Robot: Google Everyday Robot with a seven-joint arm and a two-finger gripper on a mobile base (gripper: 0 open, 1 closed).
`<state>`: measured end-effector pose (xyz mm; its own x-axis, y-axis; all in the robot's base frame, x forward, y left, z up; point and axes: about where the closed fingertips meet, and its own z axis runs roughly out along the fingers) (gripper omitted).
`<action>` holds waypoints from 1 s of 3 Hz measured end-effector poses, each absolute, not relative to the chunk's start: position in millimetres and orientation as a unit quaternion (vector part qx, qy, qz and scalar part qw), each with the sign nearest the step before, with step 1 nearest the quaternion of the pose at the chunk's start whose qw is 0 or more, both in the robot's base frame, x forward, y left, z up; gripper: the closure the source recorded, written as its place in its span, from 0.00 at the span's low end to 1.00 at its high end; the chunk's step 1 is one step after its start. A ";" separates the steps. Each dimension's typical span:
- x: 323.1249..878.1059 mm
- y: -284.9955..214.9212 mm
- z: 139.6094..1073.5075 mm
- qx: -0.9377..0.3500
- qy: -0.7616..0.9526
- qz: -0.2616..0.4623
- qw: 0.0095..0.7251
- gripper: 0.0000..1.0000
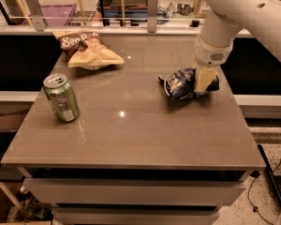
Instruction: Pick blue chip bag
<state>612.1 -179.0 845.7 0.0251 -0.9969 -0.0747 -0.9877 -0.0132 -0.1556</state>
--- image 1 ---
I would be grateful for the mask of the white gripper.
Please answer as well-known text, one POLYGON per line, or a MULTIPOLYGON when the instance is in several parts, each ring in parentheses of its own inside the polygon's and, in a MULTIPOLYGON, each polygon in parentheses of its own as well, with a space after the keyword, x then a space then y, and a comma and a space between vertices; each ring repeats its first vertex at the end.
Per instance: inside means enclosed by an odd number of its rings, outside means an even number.
POLYGON ((196 37, 194 43, 194 54, 192 60, 192 68, 196 70, 194 91, 204 92, 217 76, 217 72, 213 68, 224 64, 232 50, 232 45, 226 47, 216 47, 206 43, 201 35, 196 37))

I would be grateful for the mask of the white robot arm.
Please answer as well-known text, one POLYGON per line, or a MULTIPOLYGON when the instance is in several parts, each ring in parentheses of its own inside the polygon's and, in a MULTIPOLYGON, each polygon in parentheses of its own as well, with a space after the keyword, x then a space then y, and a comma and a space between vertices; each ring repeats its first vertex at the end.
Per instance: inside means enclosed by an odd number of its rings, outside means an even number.
POLYGON ((281 62, 280 0, 205 0, 205 22, 194 43, 195 87, 203 92, 226 62, 233 40, 246 29, 281 62))

